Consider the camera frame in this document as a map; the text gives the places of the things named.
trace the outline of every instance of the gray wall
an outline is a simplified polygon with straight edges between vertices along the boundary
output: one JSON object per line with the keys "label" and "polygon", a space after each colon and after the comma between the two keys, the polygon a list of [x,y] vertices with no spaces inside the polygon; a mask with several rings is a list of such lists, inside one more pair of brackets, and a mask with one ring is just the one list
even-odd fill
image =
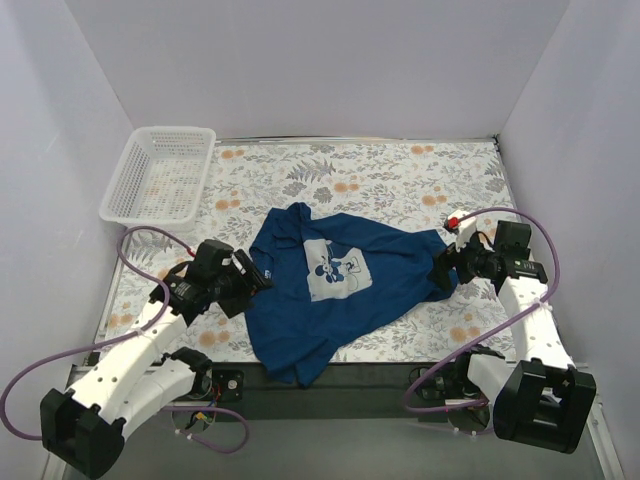
{"label": "gray wall", "polygon": [[556,318],[596,375],[628,478],[640,478],[638,25],[637,1],[572,2],[502,132],[516,202],[558,246]]}
{"label": "gray wall", "polygon": [[[585,433],[573,455],[499,440],[454,437],[411,426],[414,420],[251,422],[252,438],[234,455],[219,455],[175,436],[167,414],[129,439],[103,480],[425,480],[517,478],[602,479]],[[238,424],[220,423],[206,436],[233,445]],[[67,469],[65,480],[80,480]]]}
{"label": "gray wall", "polygon": [[[88,343],[115,264],[98,202],[131,124],[62,0],[0,0],[0,389],[45,355]],[[38,405],[71,360],[37,370],[9,415]],[[0,426],[0,478],[39,478],[46,451]]]}
{"label": "gray wall", "polygon": [[67,0],[133,125],[499,132],[568,0]]}

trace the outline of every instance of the white wall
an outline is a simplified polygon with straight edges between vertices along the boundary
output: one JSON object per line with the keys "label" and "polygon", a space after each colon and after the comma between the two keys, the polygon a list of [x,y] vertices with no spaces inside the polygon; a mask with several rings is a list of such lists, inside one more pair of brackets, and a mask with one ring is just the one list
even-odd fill
{"label": "white wall", "polygon": [[499,132],[568,0],[67,0],[134,126]]}
{"label": "white wall", "polygon": [[640,478],[638,25],[636,1],[571,2],[502,133],[518,206],[557,242],[556,317],[596,375],[627,478]]}
{"label": "white wall", "polygon": [[[98,202],[131,124],[62,0],[0,0],[0,389],[19,369],[92,339],[115,263]],[[71,360],[18,384],[9,414],[39,433],[38,405]],[[46,451],[0,426],[0,478],[40,477]]]}

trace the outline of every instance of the blue t-shirt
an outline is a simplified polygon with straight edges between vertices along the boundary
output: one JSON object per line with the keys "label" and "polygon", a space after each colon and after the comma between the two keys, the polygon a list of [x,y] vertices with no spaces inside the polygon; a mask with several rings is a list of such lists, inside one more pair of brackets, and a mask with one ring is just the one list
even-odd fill
{"label": "blue t-shirt", "polygon": [[445,247],[435,230],[407,233],[345,213],[311,220],[304,203],[272,209],[250,253],[275,287],[245,313],[269,376],[308,386],[340,346],[448,298],[453,290],[427,278]]}

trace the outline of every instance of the gray floor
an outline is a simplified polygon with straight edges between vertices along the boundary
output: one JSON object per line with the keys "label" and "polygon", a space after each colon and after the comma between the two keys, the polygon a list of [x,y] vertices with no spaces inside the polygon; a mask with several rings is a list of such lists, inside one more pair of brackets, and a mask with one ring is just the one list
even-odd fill
{"label": "gray floor", "polygon": [[[231,456],[175,436],[168,415],[142,426],[103,478],[234,480],[320,479],[556,479],[604,478],[589,438],[563,455],[485,436],[431,432],[409,420],[299,420],[251,422],[252,437]],[[232,444],[237,424],[218,424],[207,436]],[[68,469],[66,480],[79,480]]]}

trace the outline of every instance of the cartoon character print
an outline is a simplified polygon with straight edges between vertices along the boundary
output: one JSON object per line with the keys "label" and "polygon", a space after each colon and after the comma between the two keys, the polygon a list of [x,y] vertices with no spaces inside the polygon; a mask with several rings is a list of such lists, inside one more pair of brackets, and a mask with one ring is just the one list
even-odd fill
{"label": "cartoon character print", "polygon": [[327,245],[327,253],[326,257],[322,256],[322,263],[316,267],[316,275],[324,276],[328,283],[344,282],[346,279],[349,291],[357,290],[358,279],[354,274],[361,272],[358,260],[355,257],[351,257],[346,262],[336,260],[329,245]]}

